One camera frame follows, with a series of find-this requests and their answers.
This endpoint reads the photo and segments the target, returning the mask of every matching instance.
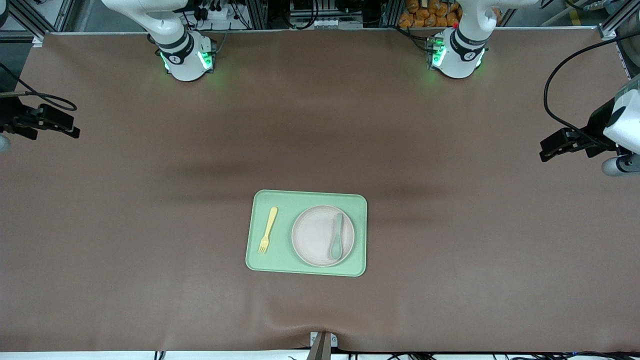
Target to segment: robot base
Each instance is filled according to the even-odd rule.
[[[438,69],[450,78],[463,79],[473,74],[474,70],[480,66],[484,50],[477,56],[475,53],[468,53],[474,57],[471,61],[463,60],[458,53],[452,50],[451,35],[453,31],[453,28],[448,28],[433,36],[436,40],[430,47],[435,52],[427,54],[427,62],[432,69]]]
[[[163,56],[167,73],[180,81],[194,81],[208,72],[213,72],[216,61],[216,42],[197,31],[189,31],[189,34],[194,40],[193,50],[181,64],[174,64]]]

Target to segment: brown table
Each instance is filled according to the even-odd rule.
[[[597,41],[497,31],[455,81],[394,31],[233,34],[179,83],[144,36],[46,37],[22,77],[82,135],[0,156],[0,350],[640,350],[640,181],[538,157]],[[625,82],[597,49],[550,105],[582,126]],[[363,276],[247,269],[265,188],[363,195]]]

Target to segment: white plate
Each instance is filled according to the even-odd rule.
[[[335,227],[335,216],[342,213],[342,256],[331,257],[331,242]],[[314,206],[305,210],[296,219],[291,232],[293,249],[307,264],[319,267],[333,266],[344,260],[354,240],[353,223],[339,208],[329,205]]]

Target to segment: fork handle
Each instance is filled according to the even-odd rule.
[[[277,213],[278,208],[276,208],[275,206],[271,208],[271,211],[269,211],[269,220],[267,221],[267,229],[264,231],[264,236],[269,236],[271,227],[273,226],[273,222],[276,220]]]

